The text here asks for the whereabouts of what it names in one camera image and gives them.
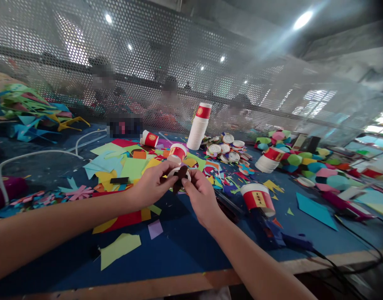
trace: purple paper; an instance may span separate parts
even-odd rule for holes
[[[151,239],[154,239],[157,236],[159,236],[161,233],[163,233],[164,230],[162,229],[161,222],[157,220],[149,224],[149,232],[150,232]]]

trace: white cable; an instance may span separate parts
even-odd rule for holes
[[[3,161],[2,163],[0,163],[0,189],[1,189],[2,193],[3,193],[4,201],[5,201],[5,205],[6,206],[9,204],[9,197],[8,197],[8,193],[7,193],[7,190],[5,189],[4,182],[3,182],[3,175],[2,175],[3,166],[6,165],[7,163],[10,163],[11,161],[17,160],[19,158],[25,158],[25,157],[28,157],[28,156],[32,156],[32,155],[36,155],[36,154],[41,154],[41,153],[48,153],[48,152],[67,153],[67,154],[76,156],[76,157],[78,157],[80,159],[83,159],[83,157],[81,157],[79,155],[76,155],[76,154],[73,154],[73,153],[70,153],[68,151],[62,151],[62,150],[43,150],[43,151],[38,151],[38,152],[33,152],[33,153],[28,153],[28,154],[20,155],[20,156],[17,156],[17,157],[10,158],[10,159],[8,159],[6,161]]]
[[[76,153],[76,155],[78,155],[78,145],[79,145],[79,141],[80,141],[82,138],[85,138],[86,136],[88,136],[88,135],[90,135],[90,134],[92,134],[92,133],[96,133],[96,132],[104,132],[104,131],[106,132],[107,129],[92,131],[92,132],[89,132],[88,134],[85,134],[84,136],[81,136],[81,137],[77,140],[77,142],[76,142],[76,146],[75,146],[75,153]]]

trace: hand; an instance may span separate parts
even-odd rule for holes
[[[165,161],[155,167],[148,168],[139,182],[129,189],[131,198],[136,201],[138,209],[146,208],[157,202],[178,180],[177,176],[166,180],[164,175],[178,167],[174,162]]]
[[[197,219],[206,229],[211,222],[216,222],[218,217],[225,216],[219,208],[217,198],[211,183],[206,179],[200,170],[189,170],[191,182],[186,178],[182,179],[182,184],[189,194],[190,202]]]

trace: red paper label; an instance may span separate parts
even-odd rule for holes
[[[196,116],[203,119],[209,119],[209,115],[211,113],[211,108],[199,106]]]
[[[149,147],[155,147],[155,142],[157,138],[158,138],[157,135],[149,132],[148,135],[146,136],[146,140],[144,141],[144,144]]]
[[[185,157],[185,153],[184,153],[183,149],[180,148],[180,147],[173,147],[173,148],[171,148],[171,151],[169,151],[169,155],[176,155],[182,161],[183,161],[183,159]]]
[[[270,195],[262,191],[250,191],[243,195],[244,202],[246,202],[247,208],[262,208],[268,207],[267,203],[271,201]]]
[[[268,150],[264,153],[264,156],[274,161],[281,161],[284,153],[280,153],[272,148],[268,148]]]

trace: finger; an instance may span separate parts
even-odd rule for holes
[[[186,178],[182,179],[182,184],[183,184],[183,188],[189,194],[190,198],[193,196],[198,197],[200,195],[200,192],[196,189],[193,183],[188,181]]]
[[[179,179],[179,177],[177,176],[173,176],[169,179],[167,179],[163,184],[161,184],[159,186],[160,189],[163,190],[163,192],[166,192],[167,190],[169,190],[171,187],[173,187],[173,185],[175,184],[175,182]]]

